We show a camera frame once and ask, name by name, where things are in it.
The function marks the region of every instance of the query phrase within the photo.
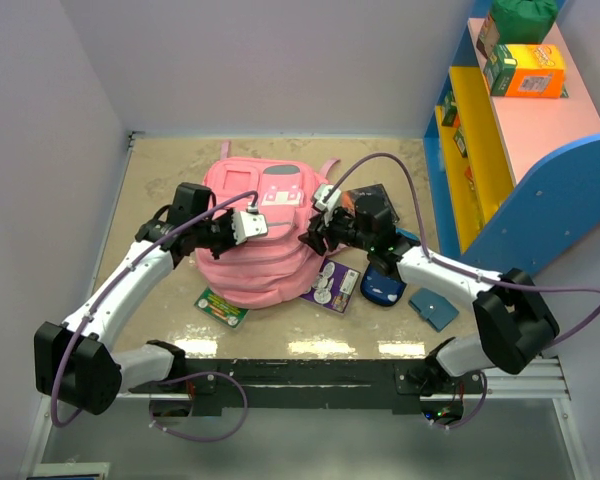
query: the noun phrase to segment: orange box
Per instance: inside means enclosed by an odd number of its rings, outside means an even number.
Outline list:
[[[555,45],[496,45],[483,73],[492,96],[558,98],[565,70]]]

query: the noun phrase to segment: green card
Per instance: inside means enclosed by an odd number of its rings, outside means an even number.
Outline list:
[[[215,318],[223,325],[238,328],[249,310],[231,305],[224,298],[207,288],[196,300],[196,308]]]

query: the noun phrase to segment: pink shelf top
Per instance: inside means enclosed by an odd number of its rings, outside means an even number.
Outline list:
[[[482,22],[481,18],[469,19],[480,69],[487,62],[476,49]],[[545,155],[574,140],[600,133],[600,117],[557,25],[544,43],[556,45],[562,53],[567,65],[565,86],[569,98],[490,97],[514,185]]]

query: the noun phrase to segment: floor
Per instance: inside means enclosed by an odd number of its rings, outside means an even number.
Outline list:
[[[114,215],[97,285],[120,263],[138,228],[162,205],[170,203],[183,181],[201,183],[220,156],[219,138],[139,138],[133,147]],[[335,181],[356,160],[376,151],[397,154],[409,167],[423,209],[430,246],[437,248],[435,220],[428,189],[424,150],[420,140],[400,138],[249,138],[233,139],[231,155],[305,162],[317,169],[338,157],[329,178]],[[385,185],[400,216],[399,226],[417,231],[408,184],[389,160],[375,160],[345,183],[354,188]],[[335,260],[360,270],[365,254],[347,249]],[[356,290],[345,315],[328,313],[302,299],[252,310],[232,330],[194,307],[206,288],[193,259],[184,261],[148,296],[122,331],[116,351],[137,348],[151,339],[183,348],[190,357],[217,358],[419,358],[450,336],[476,331],[473,315],[463,311],[437,333],[408,305],[417,290],[410,285],[394,307],[371,304]]]

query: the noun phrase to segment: backpack strap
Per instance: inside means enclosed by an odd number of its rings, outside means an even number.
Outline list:
[[[229,149],[231,148],[231,140],[225,140],[220,146],[220,160],[229,158]]]
[[[320,168],[320,171],[318,173],[324,178],[327,178],[327,175],[329,175],[329,171],[331,170],[331,168],[333,168],[333,166],[339,161],[339,158],[331,157],[324,163],[324,165],[322,165],[322,168]]]

